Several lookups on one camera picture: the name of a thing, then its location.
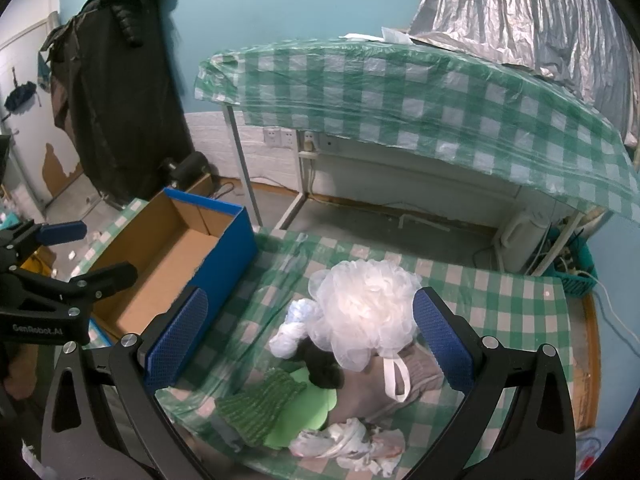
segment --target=blue gripper pad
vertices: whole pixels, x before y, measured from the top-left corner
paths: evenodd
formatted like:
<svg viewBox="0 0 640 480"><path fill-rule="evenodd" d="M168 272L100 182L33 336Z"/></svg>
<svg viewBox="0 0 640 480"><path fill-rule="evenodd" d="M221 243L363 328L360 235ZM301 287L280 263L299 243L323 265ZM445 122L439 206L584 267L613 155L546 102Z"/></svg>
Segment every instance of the blue gripper pad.
<svg viewBox="0 0 640 480"><path fill-rule="evenodd" d="M43 225L36 234L40 245L50 246L82 240L86 236L86 225L82 221Z"/></svg>
<svg viewBox="0 0 640 480"><path fill-rule="evenodd" d="M474 361L424 290L414 296L414 319L449 385L465 395L474 385Z"/></svg>
<svg viewBox="0 0 640 480"><path fill-rule="evenodd" d="M154 392L175 384L191 343L202 328L208 311L207 293L197 288L146 356L147 391Z"/></svg>

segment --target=power outlet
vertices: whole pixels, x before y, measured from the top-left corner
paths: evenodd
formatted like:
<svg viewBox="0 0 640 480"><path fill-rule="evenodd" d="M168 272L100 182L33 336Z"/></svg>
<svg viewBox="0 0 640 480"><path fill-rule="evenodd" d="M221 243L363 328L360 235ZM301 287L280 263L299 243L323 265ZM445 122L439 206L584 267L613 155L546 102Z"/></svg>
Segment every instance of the power outlet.
<svg viewBox="0 0 640 480"><path fill-rule="evenodd" d="M304 131L302 143L306 152L314 152L318 148L318 134Z"/></svg>
<svg viewBox="0 0 640 480"><path fill-rule="evenodd" d="M321 152L338 153L340 151L340 138L327 134L318 134L318 148Z"/></svg>
<svg viewBox="0 0 640 480"><path fill-rule="evenodd" d="M280 139L282 140L283 148L291 148L292 150L296 147L296 131L289 130L288 128L283 128L280 131Z"/></svg>
<svg viewBox="0 0 640 480"><path fill-rule="evenodd" d="M263 128L264 143L270 148L279 148L282 146L282 137L279 128Z"/></svg>

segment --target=white strap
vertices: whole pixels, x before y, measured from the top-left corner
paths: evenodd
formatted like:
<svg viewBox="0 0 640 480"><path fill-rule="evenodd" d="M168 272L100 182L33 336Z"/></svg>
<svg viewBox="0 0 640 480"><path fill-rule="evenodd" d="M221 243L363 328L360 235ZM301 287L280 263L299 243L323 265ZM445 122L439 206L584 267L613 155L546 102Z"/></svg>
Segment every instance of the white strap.
<svg viewBox="0 0 640 480"><path fill-rule="evenodd" d="M406 367L404 361L401 358L395 357L393 359L385 358L383 360L385 371L385 393L387 397L390 397L397 402L405 402L409 396L411 390L411 379L409 378L409 368ZM400 370L400 375L404 381L404 391L400 395L396 395L396 366Z"/></svg>

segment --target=green knitted cloth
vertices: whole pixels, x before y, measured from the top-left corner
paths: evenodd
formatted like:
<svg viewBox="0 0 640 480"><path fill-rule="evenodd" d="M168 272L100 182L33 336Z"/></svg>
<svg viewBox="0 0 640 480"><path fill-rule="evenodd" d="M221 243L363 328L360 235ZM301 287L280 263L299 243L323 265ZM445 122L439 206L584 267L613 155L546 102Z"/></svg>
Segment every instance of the green knitted cloth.
<svg viewBox="0 0 640 480"><path fill-rule="evenodd" d="M280 413L306 388L280 368L272 368L260 383L216 401L216 410L249 446L260 446Z"/></svg>

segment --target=screw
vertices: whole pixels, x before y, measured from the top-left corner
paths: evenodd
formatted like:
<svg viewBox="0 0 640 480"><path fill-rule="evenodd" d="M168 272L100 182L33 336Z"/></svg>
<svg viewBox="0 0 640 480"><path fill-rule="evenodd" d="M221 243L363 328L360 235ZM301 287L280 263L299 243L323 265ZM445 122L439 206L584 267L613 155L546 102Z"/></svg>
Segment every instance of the screw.
<svg viewBox="0 0 640 480"><path fill-rule="evenodd" d="M76 349L75 341L67 341L65 345L62 347L62 351L65 354L71 354L71 352L73 352L75 349Z"/></svg>
<svg viewBox="0 0 640 480"><path fill-rule="evenodd" d="M556 355L556 349L552 345L542 345L542 351L549 357Z"/></svg>
<svg viewBox="0 0 640 480"><path fill-rule="evenodd" d="M125 334L124 336L122 336L122 339L120 340L120 342L122 343L122 346L131 346L131 345L135 345L137 340L138 340L137 335Z"/></svg>
<svg viewBox="0 0 640 480"><path fill-rule="evenodd" d="M498 348L498 345L500 343L498 342L498 340L494 336L488 335L488 336L482 338L482 344L486 348L494 349L494 348Z"/></svg>

